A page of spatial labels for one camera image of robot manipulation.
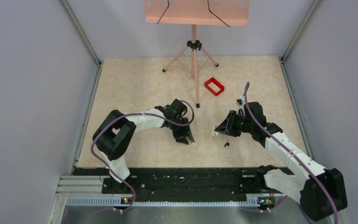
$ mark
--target gray wall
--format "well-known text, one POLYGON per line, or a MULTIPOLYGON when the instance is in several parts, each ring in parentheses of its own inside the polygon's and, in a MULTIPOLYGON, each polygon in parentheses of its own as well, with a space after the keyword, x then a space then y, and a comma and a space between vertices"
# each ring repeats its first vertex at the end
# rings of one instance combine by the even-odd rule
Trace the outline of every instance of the gray wall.
POLYGON ((287 66, 317 159, 344 174, 358 223, 358 1, 325 0, 287 66))
POLYGON ((95 72, 58 0, 0 0, 0 224, 47 222, 95 72))
MULTIPOLYGON (((250 0, 247 25, 198 26, 197 38, 212 55, 283 55, 312 2, 250 0)), ((142 0, 69 3, 102 59, 174 56, 191 39, 190 25, 146 22, 142 0)))

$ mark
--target metal floor panel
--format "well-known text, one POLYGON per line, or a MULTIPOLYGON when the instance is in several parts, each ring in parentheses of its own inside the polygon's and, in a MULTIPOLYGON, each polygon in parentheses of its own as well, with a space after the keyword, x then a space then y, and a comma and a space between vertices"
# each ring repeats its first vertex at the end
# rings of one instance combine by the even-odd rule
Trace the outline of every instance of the metal floor panel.
POLYGON ((107 207, 67 206, 61 224, 307 224, 290 199, 262 214, 237 207, 134 207, 122 215, 117 210, 91 215, 102 208, 107 207))

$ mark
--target pink music stand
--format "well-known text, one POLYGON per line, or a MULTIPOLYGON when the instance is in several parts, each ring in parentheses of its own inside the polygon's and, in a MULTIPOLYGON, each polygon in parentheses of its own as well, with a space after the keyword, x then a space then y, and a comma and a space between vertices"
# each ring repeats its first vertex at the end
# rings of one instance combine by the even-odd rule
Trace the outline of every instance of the pink music stand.
POLYGON ((219 64, 212 58, 207 50, 202 47, 199 40, 196 40, 197 25, 215 26, 243 26, 248 22, 250 0, 144 0, 146 21, 153 23, 174 23, 191 24, 192 39, 188 41, 186 47, 164 68, 165 72, 174 62, 180 62, 178 58, 187 48, 192 49, 191 73, 195 79, 196 107, 200 107, 200 97, 198 93, 198 72, 204 67, 209 59, 216 67, 219 64), (202 50, 208 59, 197 70, 197 49, 202 50))

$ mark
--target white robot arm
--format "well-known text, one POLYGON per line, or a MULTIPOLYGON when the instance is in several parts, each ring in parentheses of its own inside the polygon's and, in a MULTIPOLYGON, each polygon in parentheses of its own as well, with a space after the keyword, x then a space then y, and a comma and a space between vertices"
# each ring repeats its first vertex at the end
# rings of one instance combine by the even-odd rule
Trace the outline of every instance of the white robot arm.
MULTIPOLYGON (((110 175, 119 183, 122 181, 117 179, 112 174, 112 171, 122 180, 125 180, 130 175, 130 171, 125 163, 124 153, 133 134, 137 132, 154 127, 168 127, 172 130, 176 142, 184 144, 189 144, 188 140, 194 142, 189 125, 177 126, 163 119, 166 118, 179 124, 191 123, 194 119, 194 114, 189 122, 188 118, 184 117, 186 113, 187 107, 181 101, 175 99, 171 105, 166 105, 165 107, 156 106, 153 109, 135 113, 134 115, 128 114, 129 116, 115 122, 96 140, 97 148, 102 152, 105 162, 109 165, 110 175), (120 130, 118 133, 114 133, 113 128, 120 130)), ((94 133, 93 140, 109 123, 122 115, 118 110, 110 112, 94 133)))
POLYGON ((241 133, 251 134, 255 141, 285 162, 293 172, 293 175, 288 175, 271 165, 260 166, 255 177, 256 184, 260 189, 276 189, 286 194, 299 203, 313 221, 319 221, 333 214, 331 204, 323 190, 304 168, 306 166, 323 184, 337 210, 348 206, 344 179, 337 169, 328 170, 295 146, 278 125, 267 122, 262 106, 258 102, 248 103, 248 106, 255 119, 269 134, 262 130, 250 116, 248 109, 245 108, 243 96, 237 100, 237 105, 239 110, 231 110, 223 123, 215 128, 215 131, 233 137, 238 137, 241 133), (279 145, 270 135, 290 149, 290 152, 279 145))

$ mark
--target beige floor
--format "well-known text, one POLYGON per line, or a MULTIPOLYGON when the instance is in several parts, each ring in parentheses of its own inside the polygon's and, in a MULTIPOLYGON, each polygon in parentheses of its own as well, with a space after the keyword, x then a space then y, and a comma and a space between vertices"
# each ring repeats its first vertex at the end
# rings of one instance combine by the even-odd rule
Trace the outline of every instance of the beige floor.
MULTIPOLYGON (((205 57, 198 58, 198 64, 205 57)), ((195 109, 195 83, 188 71, 175 62, 166 73, 162 68, 171 58, 106 59, 89 119, 79 167, 101 167, 90 152, 92 135, 110 111, 123 113, 145 111, 170 104, 175 98, 188 101, 195 109)), ((190 58, 181 60, 190 65, 190 58)), ((133 136, 125 153, 129 167, 257 167, 283 166, 249 134, 234 138, 213 137, 213 125, 219 125, 230 110, 237 110, 235 100, 250 81, 248 99, 258 101, 267 121, 279 125, 299 148, 305 150, 296 116, 276 56, 220 56, 216 68, 208 62, 199 73, 200 104, 195 109, 191 130, 197 145, 176 143, 168 128, 154 128, 133 136), (225 91, 215 97, 203 85, 215 77, 225 91)))

